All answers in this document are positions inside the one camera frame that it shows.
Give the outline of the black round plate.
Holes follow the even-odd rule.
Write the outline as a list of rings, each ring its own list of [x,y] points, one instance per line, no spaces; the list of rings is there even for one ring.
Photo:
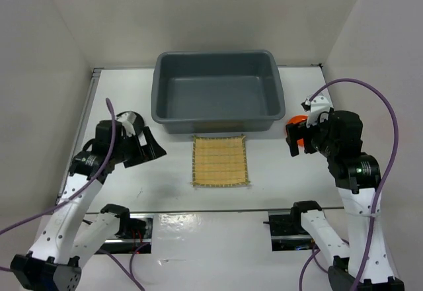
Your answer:
[[[136,120],[135,120],[134,126],[136,128],[137,133],[138,133],[137,136],[140,136],[143,128],[145,127],[145,122],[143,120],[143,117],[140,114],[138,114],[137,112],[134,112],[134,113],[137,117]]]

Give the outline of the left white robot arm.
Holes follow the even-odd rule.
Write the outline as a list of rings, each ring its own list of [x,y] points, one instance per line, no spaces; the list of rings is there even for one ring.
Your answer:
[[[107,204],[87,229],[80,227],[95,196],[116,165],[125,168],[158,159],[166,151],[142,120],[102,120],[95,136],[72,159],[66,186],[40,237],[10,270],[27,290],[75,290],[88,260],[111,236],[139,235],[145,222],[128,208]]]

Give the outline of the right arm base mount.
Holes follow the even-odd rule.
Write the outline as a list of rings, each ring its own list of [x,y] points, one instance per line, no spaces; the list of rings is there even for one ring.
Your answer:
[[[269,211],[268,220],[263,221],[270,230],[273,252],[311,250],[312,237],[295,222],[289,210]]]

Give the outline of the bamboo placemat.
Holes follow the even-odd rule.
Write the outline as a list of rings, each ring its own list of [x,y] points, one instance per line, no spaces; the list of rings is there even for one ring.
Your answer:
[[[249,185],[245,136],[199,137],[192,144],[192,185],[232,188]]]

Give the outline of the orange plastic plate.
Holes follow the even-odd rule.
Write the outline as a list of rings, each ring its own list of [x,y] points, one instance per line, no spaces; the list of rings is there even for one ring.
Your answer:
[[[295,125],[298,128],[298,127],[301,127],[302,124],[305,124],[306,121],[307,121],[307,115],[300,114],[300,115],[296,115],[296,116],[290,118],[287,121],[287,125],[292,124],[292,125]],[[298,139],[297,140],[297,144],[300,147],[304,147],[304,141],[303,141],[303,139]]]

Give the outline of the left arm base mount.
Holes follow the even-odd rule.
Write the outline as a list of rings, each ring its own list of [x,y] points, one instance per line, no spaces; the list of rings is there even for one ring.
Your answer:
[[[130,224],[119,232],[110,234],[100,246],[100,249],[111,254],[130,254],[142,246],[137,253],[148,254],[151,252],[151,241],[153,235],[153,214],[130,214]],[[92,223],[109,223],[114,229],[120,230],[120,217],[114,214],[88,214],[83,218],[83,225],[78,233],[83,233]]]

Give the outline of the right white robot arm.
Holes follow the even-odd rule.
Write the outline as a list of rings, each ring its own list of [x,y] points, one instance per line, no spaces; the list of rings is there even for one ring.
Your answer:
[[[348,240],[339,237],[315,201],[296,202],[289,225],[317,244],[329,265],[332,290],[404,290],[387,257],[375,196],[381,172],[377,160],[362,151],[362,129],[360,117],[344,110],[324,111],[311,126],[306,121],[286,125],[291,156],[299,155],[303,140],[305,153],[319,152],[327,159],[347,214]]]

